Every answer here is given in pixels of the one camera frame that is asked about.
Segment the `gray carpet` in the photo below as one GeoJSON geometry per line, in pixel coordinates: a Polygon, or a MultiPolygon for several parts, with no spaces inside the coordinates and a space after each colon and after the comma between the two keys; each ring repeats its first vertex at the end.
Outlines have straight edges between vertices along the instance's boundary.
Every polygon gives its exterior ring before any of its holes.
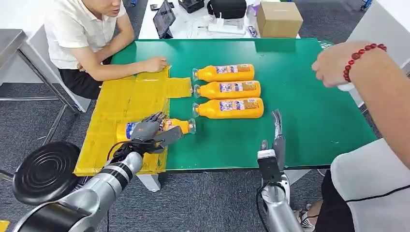
{"type": "MultiPolygon", "coordinates": [[[[359,0],[297,0],[304,18],[301,37],[317,37],[335,43],[347,39],[363,13],[359,0]]],[[[136,38],[142,23],[147,0],[136,7],[125,2],[136,38]]],[[[1,96],[51,96],[44,85],[3,84],[1,96]]],[[[53,138],[81,147],[95,102],[85,114],[64,114],[53,138]]],[[[13,172],[24,157],[42,144],[61,103],[0,102],[0,169],[13,172]]],[[[293,208],[321,199],[322,177],[312,170],[292,185],[293,208]]],[[[224,173],[161,174],[162,189],[153,193],[133,180],[109,213],[109,231],[139,232],[248,232],[263,231],[258,219],[254,194],[260,183],[257,171],[224,173]]],[[[9,231],[30,209],[12,194],[11,184],[0,181],[0,219],[11,221],[9,231]]],[[[106,221],[100,226],[106,231],[106,221]]]]}

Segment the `white shirt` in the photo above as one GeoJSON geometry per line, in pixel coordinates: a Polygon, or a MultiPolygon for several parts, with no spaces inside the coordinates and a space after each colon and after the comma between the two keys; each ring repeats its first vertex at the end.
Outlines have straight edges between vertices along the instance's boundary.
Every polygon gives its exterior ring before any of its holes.
{"type": "MultiPolygon", "coordinates": [[[[384,139],[342,154],[330,167],[332,182],[345,200],[383,195],[410,185],[410,170],[384,139]]],[[[410,189],[348,203],[356,232],[410,231],[410,189]]]]}
{"type": "MultiPolygon", "coordinates": [[[[121,2],[117,17],[124,14],[121,2]]],[[[51,61],[59,69],[77,69],[78,61],[69,48],[89,46],[99,51],[113,38],[117,17],[103,15],[99,20],[82,0],[54,0],[44,22],[51,61]]]]}

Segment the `black pants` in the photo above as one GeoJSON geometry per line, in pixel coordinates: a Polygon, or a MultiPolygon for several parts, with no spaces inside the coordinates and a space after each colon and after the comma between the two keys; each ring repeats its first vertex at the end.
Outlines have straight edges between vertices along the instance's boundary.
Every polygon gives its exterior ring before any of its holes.
{"type": "MultiPolygon", "coordinates": [[[[112,57],[105,59],[103,64],[110,64],[112,57]]],[[[65,86],[78,96],[88,99],[97,99],[100,94],[102,81],[96,81],[87,72],[78,69],[59,69],[65,86]]]]}
{"type": "Polygon", "coordinates": [[[315,232],[354,232],[350,208],[339,195],[330,171],[322,182],[323,204],[315,225],[315,232]]]}

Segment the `black stool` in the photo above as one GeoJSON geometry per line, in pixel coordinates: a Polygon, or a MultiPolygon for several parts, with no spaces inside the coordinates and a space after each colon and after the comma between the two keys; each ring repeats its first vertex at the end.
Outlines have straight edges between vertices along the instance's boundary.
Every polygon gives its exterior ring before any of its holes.
{"type": "Polygon", "coordinates": [[[13,177],[13,194],[21,203],[40,205],[70,193],[79,182],[73,174],[80,149],[68,142],[53,142],[28,155],[13,177]]]}

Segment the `white sleeve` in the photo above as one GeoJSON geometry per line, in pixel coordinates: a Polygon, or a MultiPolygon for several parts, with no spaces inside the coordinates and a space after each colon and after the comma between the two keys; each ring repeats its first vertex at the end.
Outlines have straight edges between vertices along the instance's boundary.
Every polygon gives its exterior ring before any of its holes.
{"type": "Polygon", "coordinates": [[[52,30],[61,47],[79,48],[88,46],[84,27],[68,14],[54,11],[47,15],[45,23],[52,30]]]}
{"type": "Polygon", "coordinates": [[[122,1],[121,1],[121,5],[119,6],[119,13],[118,13],[118,15],[116,16],[116,18],[121,17],[121,16],[125,15],[126,13],[127,13],[127,12],[125,11],[124,4],[123,4],[122,1]]]}

